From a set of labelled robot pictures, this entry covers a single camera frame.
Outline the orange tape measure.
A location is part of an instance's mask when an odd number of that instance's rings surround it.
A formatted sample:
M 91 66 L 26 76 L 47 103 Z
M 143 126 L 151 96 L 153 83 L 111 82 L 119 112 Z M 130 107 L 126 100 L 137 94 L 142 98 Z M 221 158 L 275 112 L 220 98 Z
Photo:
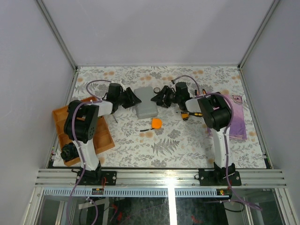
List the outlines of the orange tape measure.
M 154 129 L 160 129 L 162 127 L 162 124 L 163 123 L 162 123 L 161 119 L 153 118 L 151 121 L 151 128 L 140 130 L 140 131 L 145 132 L 145 131 L 150 131 L 150 130 L 154 130 Z

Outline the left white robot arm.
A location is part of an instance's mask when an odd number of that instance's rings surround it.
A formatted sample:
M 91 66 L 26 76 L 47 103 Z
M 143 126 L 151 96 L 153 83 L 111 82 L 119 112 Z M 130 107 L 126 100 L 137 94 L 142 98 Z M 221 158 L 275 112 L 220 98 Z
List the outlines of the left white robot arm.
M 85 172 L 88 171 L 86 179 L 92 185 L 99 184 L 103 178 L 103 174 L 97 170 L 100 167 L 100 161 L 93 143 L 98 118 L 115 113 L 119 106 L 127 109 L 142 102 L 130 87 L 125 89 L 120 83 L 109 80 L 91 81 L 86 85 L 86 90 L 89 92 L 89 85 L 96 82 L 109 83 L 106 96 L 104 98 L 95 96 L 95 101 L 74 100 L 70 102 L 64 124 L 64 133 L 75 145 L 81 161 L 81 168 Z

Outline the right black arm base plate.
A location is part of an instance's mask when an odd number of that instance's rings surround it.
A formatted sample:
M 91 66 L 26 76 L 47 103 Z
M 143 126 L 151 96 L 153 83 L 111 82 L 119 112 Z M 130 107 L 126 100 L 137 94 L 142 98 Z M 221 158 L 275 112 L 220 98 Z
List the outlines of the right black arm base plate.
M 198 179 L 201 186 L 228 186 L 226 168 L 219 168 L 214 163 L 214 169 L 198 169 Z M 228 166 L 228 180 L 231 186 L 241 186 L 240 173 L 236 171 L 235 164 Z

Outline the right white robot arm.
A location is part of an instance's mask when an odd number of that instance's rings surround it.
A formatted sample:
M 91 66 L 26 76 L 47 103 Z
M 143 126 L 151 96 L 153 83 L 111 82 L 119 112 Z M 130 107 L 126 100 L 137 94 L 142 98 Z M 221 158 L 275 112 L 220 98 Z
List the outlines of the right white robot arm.
M 195 93 L 191 97 L 185 82 L 175 84 L 175 89 L 164 86 L 151 99 L 158 106 L 168 108 L 177 104 L 181 110 L 189 113 L 201 113 L 206 126 L 211 130 L 215 147 L 214 181 L 219 185 L 226 184 L 230 173 L 226 170 L 229 163 L 229 131 L 233 120 L 233 106 L 230 100 L 219 92 L 202 95 Z

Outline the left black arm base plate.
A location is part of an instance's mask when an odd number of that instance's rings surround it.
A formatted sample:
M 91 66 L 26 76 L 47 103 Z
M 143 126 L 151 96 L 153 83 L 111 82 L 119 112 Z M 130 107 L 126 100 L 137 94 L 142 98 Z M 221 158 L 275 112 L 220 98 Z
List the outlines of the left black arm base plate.
M 88 171 L 86 170 L 78 185 L 85 186 L 115 186 L 117 181 L 116 171 Z

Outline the grey plastic tool case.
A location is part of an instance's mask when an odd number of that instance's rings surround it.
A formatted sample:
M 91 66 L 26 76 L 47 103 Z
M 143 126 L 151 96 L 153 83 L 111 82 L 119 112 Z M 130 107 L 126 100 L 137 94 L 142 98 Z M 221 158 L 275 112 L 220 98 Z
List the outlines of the grey plastic tool case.
M 136 115 L 138 119 L 153 118 L 158 115 L 158 108 L 151 99 L 155 96 L 152 87 L 141 87 L 134 90 L 134 94 L 141 100 L 136 105 Z

